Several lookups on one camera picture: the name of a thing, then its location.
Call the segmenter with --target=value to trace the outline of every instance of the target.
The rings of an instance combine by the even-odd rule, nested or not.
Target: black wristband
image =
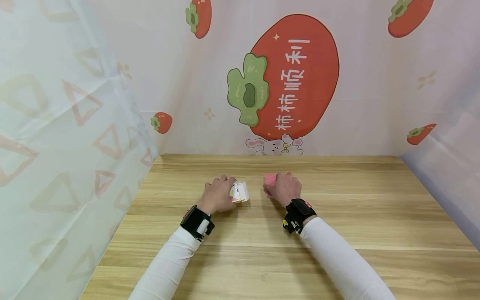
[[[302,199],[292,199],[292,202],[287,205],[287,215],[285,220],[289,219],[289,224],[292,224],[294,229],[300,234],[303,229],[303,222],[311,217],[316,216],[317,213],[312,206]]]
[[[182,226],[186,231],[188,231],[194,238],[199,241],[204,240],[204,234],[210,235],[215,225],[210,220],[210,215],[204,213],[200,209],[197,208],[196,205],[192,206],[190,210],[185,214],[183,217],[180,226]],[[205,227],[203,226],[203,231],[199,232],[198,229],[200,225],[204,222],[204,220],[208,221],[208,225]]]

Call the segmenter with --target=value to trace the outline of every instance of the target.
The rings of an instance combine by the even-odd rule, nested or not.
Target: wood grain
[[[177,300],[342,299],[266,198],[263,175],[292,172],[302,197],[372,265],[398,300],[478,299],[480,253],[408,167],[394,156],[159,157],[81,300],[127,299],[204,184],[247,182],[250,201],[215,214]]]

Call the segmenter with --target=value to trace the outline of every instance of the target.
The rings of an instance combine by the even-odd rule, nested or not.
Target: white sleeve
[[[163,245],[129,300],[171,300],[200,242],[179,227]]]
[[[368,262],[322,219],[308,222],[301,237],[345,300],[395,300]]]

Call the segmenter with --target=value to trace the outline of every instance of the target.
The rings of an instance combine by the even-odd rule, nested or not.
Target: backdrop
[[[77,299],[157,148],[401,156],[480,247],[478,8],[0,0],[0,299]]]
[[[0,0],[1,300],[76,300],[157,156],[92,16]]]

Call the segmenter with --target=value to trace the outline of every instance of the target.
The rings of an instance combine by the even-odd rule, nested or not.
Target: hand
[[[292,199],[300,198],[301,183],[291,173],[278,173],[274,186],[264,184],[264,189],[272,194],[283,207],[287,207]]]
[[[230,189],[236,181],[233,177],[227,179],[222,175],[220,179],[215,178],[211,184],[207,182],[204,194],[197,202],[197,208],[211,215],[217,211],[223,212],[236,208],[237,206],[230,200]]]

